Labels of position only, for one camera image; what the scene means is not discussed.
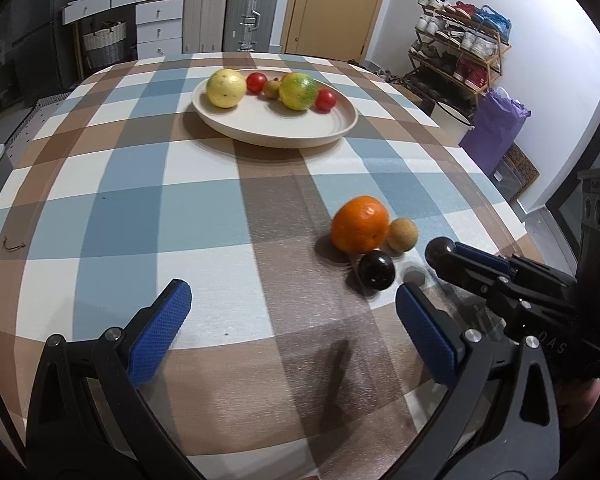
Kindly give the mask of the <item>person's right hand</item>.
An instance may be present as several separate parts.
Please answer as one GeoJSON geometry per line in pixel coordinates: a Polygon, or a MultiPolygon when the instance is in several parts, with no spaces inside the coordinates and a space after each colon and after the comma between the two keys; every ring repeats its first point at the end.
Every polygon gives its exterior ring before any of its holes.
{"type": "Polygon", "coordinates": [[[600,379],[580,384],[561,384],[555,387],[558,418],[570,427],[583,422],[600,398],[600,379]]]}

